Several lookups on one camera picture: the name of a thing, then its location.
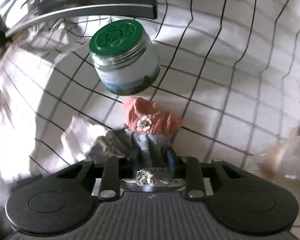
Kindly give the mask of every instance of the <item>ribbed black surface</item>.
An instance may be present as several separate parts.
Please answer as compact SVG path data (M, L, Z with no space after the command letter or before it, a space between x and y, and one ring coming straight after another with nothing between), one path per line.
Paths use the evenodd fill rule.
M288 232L267 237L243 236L217 223L204 204L184 200L180 193L132 193L103 203L93 217L72 232L54 237L16 233L10 240L296 240Z

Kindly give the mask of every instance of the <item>jar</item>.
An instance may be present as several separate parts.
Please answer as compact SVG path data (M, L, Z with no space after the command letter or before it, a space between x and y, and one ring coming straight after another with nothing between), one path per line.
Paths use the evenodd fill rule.
M142 25L130 19L107 24L89 43L95 69L111 93L128 96L151 86L160 60Z

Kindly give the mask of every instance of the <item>pink knit top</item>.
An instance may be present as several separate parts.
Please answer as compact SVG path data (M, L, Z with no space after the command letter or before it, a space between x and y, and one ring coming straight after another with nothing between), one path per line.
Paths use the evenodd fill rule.
M159 109L156 102L131 97L123 102L129 130L140 134L170 135L182 126L176 115Z

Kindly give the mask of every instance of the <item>checkered tablecloth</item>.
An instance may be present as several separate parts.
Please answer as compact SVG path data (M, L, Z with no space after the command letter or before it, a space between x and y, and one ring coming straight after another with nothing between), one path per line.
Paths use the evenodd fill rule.
M246 168L300 123L300 0L157 0L156 20L135 18L161 59L138 94L184 125L178 155ZM60 136L71 117L113 128L123 97L108 92L89 38L123 17L84 16L34 26L0 71L0 180L52 173L71 163Z

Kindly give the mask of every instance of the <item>jar neck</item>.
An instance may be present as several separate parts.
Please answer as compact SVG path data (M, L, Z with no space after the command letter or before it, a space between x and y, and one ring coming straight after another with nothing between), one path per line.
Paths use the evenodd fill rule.
M148 34L143 31L141 39L135 44L135 46L127 52L124 52L123 54L113 57L100 57L92 55L94 65L101 69L116 69L125 65L129 65L132 62L136 61L144 53L149 43L150 38Z

